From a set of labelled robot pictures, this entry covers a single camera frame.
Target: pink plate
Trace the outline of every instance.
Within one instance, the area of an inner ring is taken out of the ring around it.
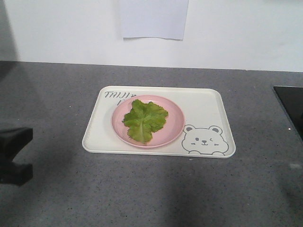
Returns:
[[[130,112],[132,109],[132,102],[136,99],[141,100],[143,103],[152,101],[169,112],[163,129],[153,133],[152,140],[146,144],[142,144],[130,138],[127,135],[128,127],[124,126],[122,123],[124,115]],[[125,143],[139,148],[157,148],[171,143],[182,133],[184,125],[185,118],[180,107],[167,98],[155,95],[142,95],[127,99],[115,109],[112,115],[112,126],[117,136]]]

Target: tray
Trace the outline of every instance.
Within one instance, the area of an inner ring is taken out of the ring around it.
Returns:
[[[122,101],[138,95],[166,97],[183,110],[186,123],[176,140],[163,147],[144,149],[116,136],[111,125],[114,110]],[[236,150],[221,95],[207,88],[105,87],[98,95],[82,145],[94,153],[212,158],[228,158]]]

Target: gray countertop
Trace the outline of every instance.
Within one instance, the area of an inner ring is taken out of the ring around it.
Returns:
[[[228,159],[94,154],[82,145],[109,85],[217,90],[236,143]],[[0,128],[31,127],[21,187],[0,184],[1,227],[303,225],[303,142],[273,86],[303,73],[0,61]]]

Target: leafy green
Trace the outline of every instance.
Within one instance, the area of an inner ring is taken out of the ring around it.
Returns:
[[[141,143],[152,139],[152,132],[157,132],[166,123],[169,113],[163,107],[153,103],[143,103],[139,99],[132,102],[132,109],[124,115],[123,123],[129,127],[127,135]]]

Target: cartoon bear face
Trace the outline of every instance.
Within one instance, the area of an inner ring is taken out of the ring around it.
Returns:
[[[209,155],[224,155],[228,150],[228,144],[222,137],[222,129],[218,126],[207,128],[195,128],[193,125],[185,125],[185,137],[182,147],[189,153]]]

